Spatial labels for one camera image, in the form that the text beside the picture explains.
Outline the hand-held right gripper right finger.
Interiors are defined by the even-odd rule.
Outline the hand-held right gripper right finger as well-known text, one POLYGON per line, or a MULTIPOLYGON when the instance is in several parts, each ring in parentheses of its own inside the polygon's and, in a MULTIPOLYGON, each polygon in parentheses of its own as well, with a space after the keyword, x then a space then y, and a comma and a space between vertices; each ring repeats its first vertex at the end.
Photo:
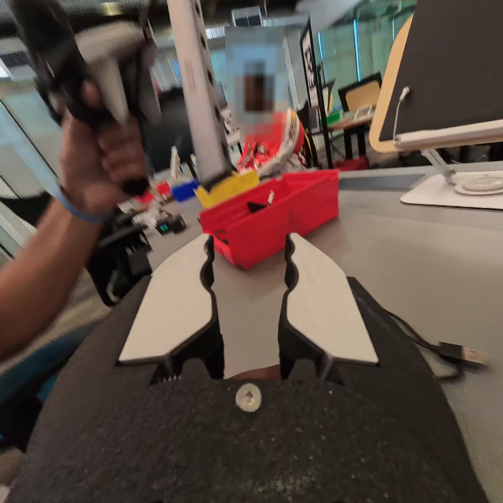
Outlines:
POLYGON ((378 355, 343 269, 298 233, 286 236, 285 261, 280 356, 315 365, 377 365, 378 355))

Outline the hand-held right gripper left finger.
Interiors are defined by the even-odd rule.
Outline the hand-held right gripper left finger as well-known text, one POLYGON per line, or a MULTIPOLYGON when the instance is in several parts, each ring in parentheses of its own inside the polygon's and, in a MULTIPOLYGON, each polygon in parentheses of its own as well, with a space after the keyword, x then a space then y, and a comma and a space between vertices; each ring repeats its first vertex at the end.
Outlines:
POLYGON ((203 270, 213 260, 213 237, 201 234, 155 269, 119 363, 160 361, 210 324, 214 301, 203 270))

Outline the red storage bin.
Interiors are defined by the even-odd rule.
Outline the red storage bin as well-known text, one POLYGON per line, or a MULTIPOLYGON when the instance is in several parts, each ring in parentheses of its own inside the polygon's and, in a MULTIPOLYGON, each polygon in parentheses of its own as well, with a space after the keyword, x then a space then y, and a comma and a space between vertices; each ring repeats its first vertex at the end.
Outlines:
POLYGON ((284 173, 220 205, 203 210, 203 233, 214 249, 244 270, 280 252, 286 235, 306 236, 339 214, 339 170, 284 173), (269 204, 250 214, 247 202, 269 204))

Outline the person's left forearm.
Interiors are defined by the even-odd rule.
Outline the person's left forearm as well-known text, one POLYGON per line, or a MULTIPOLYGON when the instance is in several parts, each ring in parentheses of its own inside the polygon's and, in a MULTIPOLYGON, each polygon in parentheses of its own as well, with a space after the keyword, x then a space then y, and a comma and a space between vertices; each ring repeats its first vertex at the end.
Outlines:
POLYGON ((60 315, 102 226, 53 200, 32 238, 1 268, 1 361, 29 346, 60 315))

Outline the grey desk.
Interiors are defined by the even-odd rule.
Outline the grey desk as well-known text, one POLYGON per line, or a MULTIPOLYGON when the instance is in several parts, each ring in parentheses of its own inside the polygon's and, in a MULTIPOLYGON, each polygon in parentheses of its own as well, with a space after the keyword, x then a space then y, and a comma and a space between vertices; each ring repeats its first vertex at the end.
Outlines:
MULTIPOLYGON (((430 342, 481 351, 489 368, 444 391, 477 476, 502 502, 502 212, 411 206, 395 191, 340 192, 340 216, 307 237, 430 342)), ((225 376, 279 363, 285 262, 248 271, 217 255, 225 376)))

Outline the person's left hand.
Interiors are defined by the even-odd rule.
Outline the person's left hand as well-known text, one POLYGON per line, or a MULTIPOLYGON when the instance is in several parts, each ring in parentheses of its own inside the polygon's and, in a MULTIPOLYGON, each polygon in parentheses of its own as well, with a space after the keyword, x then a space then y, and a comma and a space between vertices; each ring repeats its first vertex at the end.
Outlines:
POLYGON ((95 129, 65 107, 61 132, 59 184, 77 209, 98 215, 112 212, 130 198, 123 191, 126 183, 147 179, 135 117, 95 129))

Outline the black office chair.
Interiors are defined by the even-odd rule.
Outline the black office chair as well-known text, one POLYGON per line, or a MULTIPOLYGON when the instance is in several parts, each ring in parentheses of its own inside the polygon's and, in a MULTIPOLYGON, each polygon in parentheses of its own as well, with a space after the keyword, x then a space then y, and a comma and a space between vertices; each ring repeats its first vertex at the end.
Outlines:
POLYGON ((139 281, 153 273, 147 226, 133 221, 140 214, 141 210, 116 209, 104 223, 87 263, 86 270, 108 307, 118 304, 139 281))

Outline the blue storage bin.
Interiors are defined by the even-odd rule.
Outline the blue storage bin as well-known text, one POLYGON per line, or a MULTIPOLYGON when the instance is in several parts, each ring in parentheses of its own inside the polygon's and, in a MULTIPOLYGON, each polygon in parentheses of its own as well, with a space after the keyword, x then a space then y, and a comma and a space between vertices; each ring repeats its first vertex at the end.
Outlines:
POLYGON ((170 191, 173 199, 176 202, 184 202, 186 200, 196 197, 196 192, 198 191, 199 181, 198 179, 191 179, 190 181, 185 181, 177 185, 170 185, 170 191))

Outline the yellow storage bin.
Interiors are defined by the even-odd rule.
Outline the yellow storage bin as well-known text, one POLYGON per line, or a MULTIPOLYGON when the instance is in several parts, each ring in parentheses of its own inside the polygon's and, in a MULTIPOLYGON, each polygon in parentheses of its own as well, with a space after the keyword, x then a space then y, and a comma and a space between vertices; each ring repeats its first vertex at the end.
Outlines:
POLYGON ((218 182, 210 190, 199 186, 197 190, 194 190, 194 194, 202 207, 209 209, 251 190, 259 183, 260 179, 257 172, 250 168, 240 172, 233 172, 232 175, 218 182))

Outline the blue wristband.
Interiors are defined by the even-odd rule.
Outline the blue wristband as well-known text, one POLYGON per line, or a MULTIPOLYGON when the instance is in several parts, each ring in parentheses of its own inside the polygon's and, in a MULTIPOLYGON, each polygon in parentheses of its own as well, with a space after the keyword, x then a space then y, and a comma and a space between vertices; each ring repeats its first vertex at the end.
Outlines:
POLYGON ((54 199, 56 199, 73 217, 76 217, 86 223, 102 225, 111 221, 114 217, 113 212, 98 215, 77 209, 77 207, 73 205, 70 199, 67 197, 62 186, 60 185, 58 185, 55 190, 54 199))

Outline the black white marker sign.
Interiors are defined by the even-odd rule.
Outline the black white marker sign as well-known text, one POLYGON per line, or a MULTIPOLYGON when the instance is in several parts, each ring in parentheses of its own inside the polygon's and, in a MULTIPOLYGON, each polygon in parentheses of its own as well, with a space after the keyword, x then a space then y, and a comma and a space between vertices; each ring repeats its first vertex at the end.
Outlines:
POLYGON ((308 104, 311 108, 319 109, 320 98, 318 70, 315 60, 315 50, 310 18, 307 19, 306 25, 300 34, 300 51, 304 70, 308 104))

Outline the book stand with black board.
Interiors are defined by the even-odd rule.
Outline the book stand with black board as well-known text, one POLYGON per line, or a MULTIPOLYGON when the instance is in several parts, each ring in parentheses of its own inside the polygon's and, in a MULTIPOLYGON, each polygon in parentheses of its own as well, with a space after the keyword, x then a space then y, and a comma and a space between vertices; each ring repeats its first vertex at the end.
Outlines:
POLYGON ((502 167, 468 172, 439 150, 502 142, 502 1, 418 1, 390 52, 372 120, 380 153, 420 151, 437 170, 410 205, 502 210, 502 167))

